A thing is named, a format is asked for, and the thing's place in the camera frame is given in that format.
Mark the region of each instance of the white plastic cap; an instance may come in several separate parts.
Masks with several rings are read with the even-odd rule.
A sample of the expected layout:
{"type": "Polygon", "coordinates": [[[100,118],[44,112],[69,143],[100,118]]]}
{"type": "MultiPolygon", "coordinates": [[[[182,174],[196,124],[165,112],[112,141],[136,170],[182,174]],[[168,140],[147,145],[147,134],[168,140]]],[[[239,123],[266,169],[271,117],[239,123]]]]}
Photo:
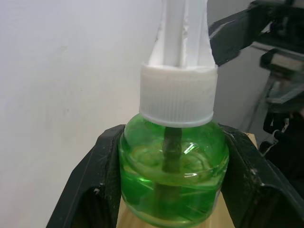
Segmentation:
{"type": "Polygon", "coordinates": [[[213,117],[217,78],[207,0],[163,0],[154,49],[142,65],[140,114],[167,127],[206,124],[213,117]]]}

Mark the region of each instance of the green bottle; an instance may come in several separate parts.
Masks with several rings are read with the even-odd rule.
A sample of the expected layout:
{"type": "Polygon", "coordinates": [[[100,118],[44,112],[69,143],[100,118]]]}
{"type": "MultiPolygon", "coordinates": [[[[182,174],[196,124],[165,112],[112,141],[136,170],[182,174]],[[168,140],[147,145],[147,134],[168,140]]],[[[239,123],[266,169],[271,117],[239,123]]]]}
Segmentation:
{"type": "Polygon", "coordinates": [[[163,0],[161,25],[142,65],[139,113],[119,146],[122,196],[142,220],[187,228],[210,216],[229,152],[214,122],[217,66],[207,0],[163,0]]]}

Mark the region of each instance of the green liquid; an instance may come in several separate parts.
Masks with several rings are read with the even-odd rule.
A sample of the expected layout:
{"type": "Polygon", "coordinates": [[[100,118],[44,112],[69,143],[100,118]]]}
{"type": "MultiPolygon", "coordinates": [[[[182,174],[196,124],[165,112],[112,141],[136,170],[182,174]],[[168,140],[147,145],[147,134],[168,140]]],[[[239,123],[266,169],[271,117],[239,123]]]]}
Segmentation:
{"type": "Polygon", "coordinates": [[[195,226],[213,211],[227,169],[228,148],[225,143],[219,143],[222,142],[220,138],[213,140],[215,145],[207,143],[206,133],[210,133],[210,129],[206,131],[206,127],[183,129],[182,154],[178,163],[173,164],[178,165],[179,172],[166,173],[162,169],[163,127],[151,124],[137,120],[122,136],[123,199],[136,216],[154,226],[195,226]]]}

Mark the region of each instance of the white wall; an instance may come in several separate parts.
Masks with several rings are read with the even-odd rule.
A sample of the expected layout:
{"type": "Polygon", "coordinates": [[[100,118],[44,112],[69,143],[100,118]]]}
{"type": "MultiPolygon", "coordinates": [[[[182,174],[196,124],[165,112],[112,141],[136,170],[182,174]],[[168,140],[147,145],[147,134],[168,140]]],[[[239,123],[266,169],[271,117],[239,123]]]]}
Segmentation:
{"type": "MultiPolygon", "coordinates": [[[[209,22],[247,5],[210,0],[209,22]]],[[[0,1],[1,227],[45,227],[98,135],[137,113],[140,64],[160,13],[159,0],[0,1]]],[[[221,123],[237,127],[256,99],[260,54],[220,69],[221,123]]]]}

